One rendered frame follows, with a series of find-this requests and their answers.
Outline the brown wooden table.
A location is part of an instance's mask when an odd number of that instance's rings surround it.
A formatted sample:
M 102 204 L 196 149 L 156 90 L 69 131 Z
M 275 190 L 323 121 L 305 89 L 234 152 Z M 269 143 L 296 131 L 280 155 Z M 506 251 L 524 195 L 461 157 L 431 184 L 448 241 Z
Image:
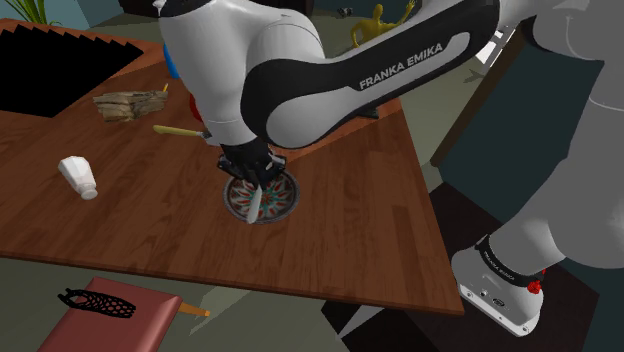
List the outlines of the brown wooden table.
M 0 256 L 318 299 L 460 315 L 450 268 L 398 102 L 317 147 L 292 151 L 300 200 L 248 225 L 225 208 L 219 150 L 152 126 L 191 127 L 188 93 L 161 50 L 99 93 L 167 88 L 163 110 L 108 124 L 90 96 L 52 119 L 0 112 Z M 84 157 L 98 195 L 58 170 Z

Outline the green plant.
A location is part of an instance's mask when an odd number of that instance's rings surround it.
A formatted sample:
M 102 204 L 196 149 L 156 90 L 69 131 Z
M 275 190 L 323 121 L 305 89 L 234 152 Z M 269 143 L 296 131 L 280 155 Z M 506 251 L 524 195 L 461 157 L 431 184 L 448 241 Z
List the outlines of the green plant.
M 19 16 L 27 22 L 44 25 L 61 25 L 56 20 L 48 20 L 45 10 L 45 0 L 4 0 Z

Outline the yellow human figure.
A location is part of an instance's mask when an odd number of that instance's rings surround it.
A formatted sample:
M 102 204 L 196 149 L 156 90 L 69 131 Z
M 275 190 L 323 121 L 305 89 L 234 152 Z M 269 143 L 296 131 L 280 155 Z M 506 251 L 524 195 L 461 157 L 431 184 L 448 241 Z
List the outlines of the yellow human figure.
M 405 6 L 405 11 L 402 17 L 397 22 L 393 23 L 386 23 L 382 21 L 384 6 L 382 4 L 377 4 L 373 9 L 373 14 L 370 19 L 360 20 L 351 28 L 350 38 L 352 47 L 358 48 L 361 44 L 364 44 L 381 34 L 402 25 L 408 19 L 408 16 L 417 4 L 418 0 L 409 0 Z

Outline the patterned round bowl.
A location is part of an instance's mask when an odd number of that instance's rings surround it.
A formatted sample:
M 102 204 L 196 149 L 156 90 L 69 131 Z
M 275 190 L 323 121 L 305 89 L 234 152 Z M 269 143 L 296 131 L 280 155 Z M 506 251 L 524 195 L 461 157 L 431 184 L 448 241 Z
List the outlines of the patterned round bowl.
M 255 193 L 253 185 L 246 180 L 231 177 L 223 190 L 227 210 L 237 219 L 246 222 Z M 255 224 L 280 221 L 292 213 L 300 199 L 299 184 L 287 171 L 268 184 L 263 191 Z

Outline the brown layered wood stack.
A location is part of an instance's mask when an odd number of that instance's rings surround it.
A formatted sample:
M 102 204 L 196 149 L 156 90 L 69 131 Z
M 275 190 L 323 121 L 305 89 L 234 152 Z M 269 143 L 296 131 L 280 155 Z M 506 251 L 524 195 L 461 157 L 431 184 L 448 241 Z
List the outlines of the brown layered wood stack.
M 162 90 L 105 93 L 93 102 L 105 122 L 134 121 L 164 108 L 168 93 Z

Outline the red cushioned chair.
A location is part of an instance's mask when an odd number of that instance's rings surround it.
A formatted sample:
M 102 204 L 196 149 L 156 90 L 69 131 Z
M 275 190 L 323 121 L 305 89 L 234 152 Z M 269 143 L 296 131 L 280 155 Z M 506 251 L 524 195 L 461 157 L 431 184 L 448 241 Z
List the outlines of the red cushioned chair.
M 178 295 L 100 277 L 84 290 L 122 298 L 136 312 L 124 319 L 68 307 L 37 352 L 157 352 L 176 314 L 210 315 Z

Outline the yellow handled knife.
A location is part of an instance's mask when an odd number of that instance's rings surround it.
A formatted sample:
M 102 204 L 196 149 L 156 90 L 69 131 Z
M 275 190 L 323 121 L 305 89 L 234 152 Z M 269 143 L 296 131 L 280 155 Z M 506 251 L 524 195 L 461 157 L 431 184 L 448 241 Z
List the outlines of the yellow handled knife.
M 172 134 L 179 136 L 200 137 L 202 139 L 209 139 L 212 137 L 209 131 L 194 131 L 182 128 L 176 128 L 171 126 L 153 125 L 153 130 L 159 134 Z

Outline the white salt shaker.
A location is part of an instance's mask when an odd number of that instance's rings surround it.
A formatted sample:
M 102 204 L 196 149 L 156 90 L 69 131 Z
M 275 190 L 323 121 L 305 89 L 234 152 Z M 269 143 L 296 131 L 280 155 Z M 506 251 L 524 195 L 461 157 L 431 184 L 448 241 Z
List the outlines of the white salt shaker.
M 98 195 L 97 182 L 84 157 L 66 157 L 59 162 L 58 170 L 83 200 L 92 200 Z

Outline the black mesh object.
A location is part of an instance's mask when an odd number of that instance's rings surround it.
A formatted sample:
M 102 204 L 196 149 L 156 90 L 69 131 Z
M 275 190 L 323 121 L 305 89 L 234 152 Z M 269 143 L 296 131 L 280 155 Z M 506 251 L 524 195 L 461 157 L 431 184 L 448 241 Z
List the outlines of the black mesh object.
M 136 306 L 122 298 L 84 289 L 65 289 L 57 297 L 69 308 L 95 312 L 116 318 L 131 318 Z

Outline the dark robot stand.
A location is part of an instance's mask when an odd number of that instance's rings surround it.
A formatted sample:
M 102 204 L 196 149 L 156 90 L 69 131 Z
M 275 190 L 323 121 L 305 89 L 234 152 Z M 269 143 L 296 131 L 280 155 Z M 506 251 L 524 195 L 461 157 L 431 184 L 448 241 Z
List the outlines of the dark robot stand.
M 449 257 L 501 223 L 452 186 L 430 193 Z M 464 316 L 384 309 L 339 338 L 349 352 L 582 352 L 599 295 L 555 265 L 546 270 L 536 329 L 517 338 L 464 300 Z M 326 301 L 322 313 L 339 332 L 360 305 Z

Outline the white knife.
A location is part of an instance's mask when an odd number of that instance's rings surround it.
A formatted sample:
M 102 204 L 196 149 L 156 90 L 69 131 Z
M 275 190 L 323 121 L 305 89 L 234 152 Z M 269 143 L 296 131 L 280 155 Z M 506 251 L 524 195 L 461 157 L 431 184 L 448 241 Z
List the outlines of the white knife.
M 253 224 L 257 221 L 261 201 L 262 201 L 262 187 L 258 186 L 253 194 L 253 197 L 251 199 L 251 203 L 249 206 L 249 210 L 247 213 L 246 222 L 248 224 Z

